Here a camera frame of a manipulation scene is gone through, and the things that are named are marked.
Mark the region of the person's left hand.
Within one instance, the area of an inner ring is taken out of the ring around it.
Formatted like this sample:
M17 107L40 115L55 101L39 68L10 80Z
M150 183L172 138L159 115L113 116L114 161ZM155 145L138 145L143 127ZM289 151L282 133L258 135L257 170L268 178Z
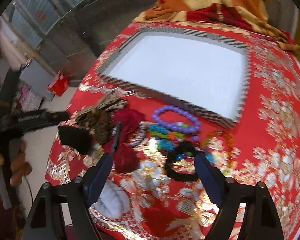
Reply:
M18 156L11 162L10 168L12 176L10 178L10 185L17 186L22 182L23 177L28 176L32 172L30 163L25 161L26 144L22 140L19 146ZM4 164L4 158L0 154L0 166Z

